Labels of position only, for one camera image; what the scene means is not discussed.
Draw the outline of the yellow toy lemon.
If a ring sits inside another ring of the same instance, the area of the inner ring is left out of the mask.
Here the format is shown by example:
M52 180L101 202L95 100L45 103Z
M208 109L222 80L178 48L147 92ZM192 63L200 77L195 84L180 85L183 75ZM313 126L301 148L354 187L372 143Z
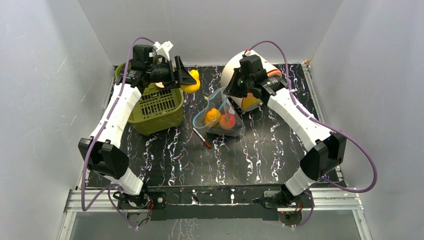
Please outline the yellow toy lemon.
M200 89L200 86L201 86L200 74L199 74L199 71L197 69L192 69L189 72L189 74L195 80L195 84L182 85L181 86L181 90L183 92L185 92L185 93L193 94L193 93L197 92Z

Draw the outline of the olive green plastic basket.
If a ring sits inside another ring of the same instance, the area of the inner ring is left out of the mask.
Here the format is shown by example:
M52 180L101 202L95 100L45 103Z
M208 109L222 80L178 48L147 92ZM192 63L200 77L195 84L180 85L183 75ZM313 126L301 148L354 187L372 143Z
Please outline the olive green plastic basket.
M153 67L164 63L171 62L144 62L140 66L131 62L128 69L125 63L116 68L109 117L113 126L123 130L130 123L140 134L148 136L181 124L184 96L180 88L158 88L148 80Z

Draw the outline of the small orange toy fruit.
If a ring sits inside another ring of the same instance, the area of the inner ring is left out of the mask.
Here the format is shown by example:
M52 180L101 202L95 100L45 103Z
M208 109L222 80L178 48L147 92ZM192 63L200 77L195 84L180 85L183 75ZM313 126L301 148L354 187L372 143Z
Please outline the small orange toy fruit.
M203 123L206 127L212 128L219 124L221 112L217 108L211 108L204 116Z

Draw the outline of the clear zip top bag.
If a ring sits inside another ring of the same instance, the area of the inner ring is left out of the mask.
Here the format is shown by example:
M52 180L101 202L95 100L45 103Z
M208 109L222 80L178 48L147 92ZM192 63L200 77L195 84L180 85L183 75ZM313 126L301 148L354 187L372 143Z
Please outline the clear zip top bag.
M224 89L220 87L205 97L207 105L193 118L192 125L201 133L241 137L246 127Z

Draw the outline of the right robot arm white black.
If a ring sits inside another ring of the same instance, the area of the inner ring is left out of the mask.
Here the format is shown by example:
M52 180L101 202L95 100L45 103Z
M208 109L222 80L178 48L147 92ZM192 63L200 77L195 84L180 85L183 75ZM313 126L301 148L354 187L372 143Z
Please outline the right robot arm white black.
M288 75L255 53L239 53L225 65L220 80L224 93L251 110L257 99L275 111L298 135L307 153L298 170L280 188L264 191L253 200L265 208L295 207L304 192L343 162L347 139L316 123L312 113L292 95Z

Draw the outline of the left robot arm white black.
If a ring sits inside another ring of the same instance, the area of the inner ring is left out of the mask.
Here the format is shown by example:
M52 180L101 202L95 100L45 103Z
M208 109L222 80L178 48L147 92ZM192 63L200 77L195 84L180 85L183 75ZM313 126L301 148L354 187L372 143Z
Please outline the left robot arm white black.
M129 157L120 149L130 115L150 84L161 83L173 90L196 83L178 55L170 58L172 48L170 41L130 47L127 60L116 68L112 96L99 124L78 143L83 174L90 171L108 179L111 189L118 192L117 198L135 208L144 208L150 198L144 180L130 169Z

